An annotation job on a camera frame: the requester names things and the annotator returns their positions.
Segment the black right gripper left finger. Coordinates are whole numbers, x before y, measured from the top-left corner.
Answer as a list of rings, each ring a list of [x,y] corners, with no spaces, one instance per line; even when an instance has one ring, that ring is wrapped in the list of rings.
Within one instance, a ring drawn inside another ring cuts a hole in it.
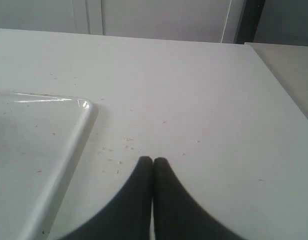
[[[90,220],[63,240],[149,240],[153,160],[141,156],[119,192]]]

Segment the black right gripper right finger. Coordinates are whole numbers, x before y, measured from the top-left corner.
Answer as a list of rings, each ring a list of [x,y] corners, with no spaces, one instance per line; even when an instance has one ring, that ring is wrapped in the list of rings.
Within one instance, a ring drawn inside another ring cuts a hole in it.
[[[153,219],[157,240],[242,240],[187,192],[168,160],[153,162]]]

